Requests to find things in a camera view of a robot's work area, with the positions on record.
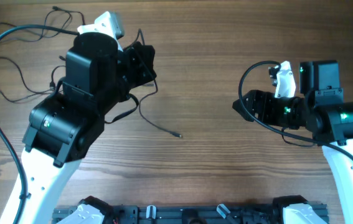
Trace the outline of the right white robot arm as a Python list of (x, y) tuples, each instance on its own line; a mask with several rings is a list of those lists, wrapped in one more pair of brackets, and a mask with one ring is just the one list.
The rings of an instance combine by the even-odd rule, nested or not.
[(266, 61), (274, 92), (238, 92), (232, 107), (299, 147), (320, 146), (332, 171), (346, 223), (353, 223), (353, 102), (344, 101), (335, 60), (302, 62), (295, 81), (289, 62)]

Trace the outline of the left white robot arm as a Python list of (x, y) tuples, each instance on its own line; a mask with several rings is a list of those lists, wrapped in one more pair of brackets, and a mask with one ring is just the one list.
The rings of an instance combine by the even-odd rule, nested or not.
[(98, 32), (76, 36), (65, 57), (65, 76), (36, 105), (23, 137), (24, 209), (11, 193), (1, 223), (47, 223), (67, 182), (105, 128), (106, 114), (128, 100), (131, 89), (156, 78), (155, 50), (135, 42), (120, 48)]

